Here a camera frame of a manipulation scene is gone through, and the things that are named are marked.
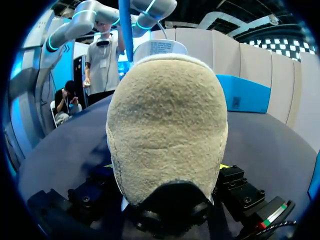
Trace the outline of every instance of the white container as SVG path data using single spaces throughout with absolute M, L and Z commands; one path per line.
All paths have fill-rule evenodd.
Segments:
M 156 54 L 184 54 L 187 48 L 180 42 L 168 39 L 151 39 L 139 45 L 133 54 L 133 64 L 141 59 Z

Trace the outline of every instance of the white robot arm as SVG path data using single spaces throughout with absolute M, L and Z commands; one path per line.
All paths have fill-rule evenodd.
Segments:
M 141 14 L 131 15 L 132 33 L 139 38 L 150 30 L 158 21 L 169 16 L 177 6 L 176 0 L 130 0 L 130 7 Z M 96 0 L 80 3 L 72 20 L 57 28 L 46 41 L 46 49 L 55 52 L 66 42 L 89 33 L 96 21 L 120 24 L 119 10 L 105 6 Z

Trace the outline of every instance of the chair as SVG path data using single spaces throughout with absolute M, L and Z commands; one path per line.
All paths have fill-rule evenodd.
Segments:
M 52 117 L 53 117 L 54 125 L 55 125 L 55 127 L 57 127 L 57 122 L 56 122 L 56 118 L 55 118 L 55 114 L 54 114 L 54 109 L 55 108 L 56 108 L 56 102 L 53 100 L 50 103 L 50 109 L 51 109 L 51 114 L 52 114 Z

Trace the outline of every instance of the fuzzy beige object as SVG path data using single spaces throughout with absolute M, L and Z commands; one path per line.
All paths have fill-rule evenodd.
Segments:
M 196 184 L 209 198 L 227 136 L 227 105 L 212 70 L 185 55 L 138 62 L 109 105 L 106 134 L 115 179 L 132 205 L 172 180 Z

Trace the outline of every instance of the white t-shirt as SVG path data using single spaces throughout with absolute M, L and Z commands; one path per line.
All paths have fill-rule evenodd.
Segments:
M 87 88 L 88 95 L 115 90 L 120 82 L 118 39 L 110 35 L 109 40 L 106 46 L 97 46 L 97 42 L 89 45 L 85 59 L 90 64 L 91 85 Z

